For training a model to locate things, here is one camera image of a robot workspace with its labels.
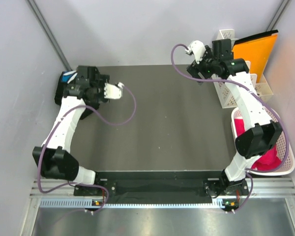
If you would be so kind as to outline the black graphic t-shirt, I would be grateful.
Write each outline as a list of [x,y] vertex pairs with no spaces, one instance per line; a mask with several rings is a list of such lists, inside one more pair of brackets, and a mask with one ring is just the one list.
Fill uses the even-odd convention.
[[[100,104],[97,102],[86,102],[85,101],[85,105],[90,106],[90,107],[94,108],[95,110],[98,110],[100,107]],[[82,113],[80,120],[84,120],[86,117],[88,117],[91,114],[92,114],[92,110],[86,108],[84,110],[84,112]]]

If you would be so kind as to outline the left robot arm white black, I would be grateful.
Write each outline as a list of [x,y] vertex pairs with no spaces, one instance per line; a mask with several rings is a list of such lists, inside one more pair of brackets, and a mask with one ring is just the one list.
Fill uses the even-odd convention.
[[91,195],[101,191],[95,171],[82,167],[70,150],[78,122],[108,102],[105,86],[109,81],[110,76],[95,66],[79,65],[76,70],[61,73],[54,97],[59,113],[46,140],[32,151],[40,177],[84,184]]

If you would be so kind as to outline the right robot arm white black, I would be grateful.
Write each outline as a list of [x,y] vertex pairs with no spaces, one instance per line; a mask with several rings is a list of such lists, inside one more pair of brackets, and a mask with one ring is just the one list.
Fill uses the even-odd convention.
[[245,131],[236,137],[236,154],[219,178],[219,192],[230,195],[242,186],[246,170],[274,148],[282,126],[265,111],[251,82],[249,67],[244,59],[234,57],[230,39],[215,40],[211,47],[195,40],[186,53],[195,57],[187,68],[188,73],[201,81],[216,75],[229,89],[241,112]]

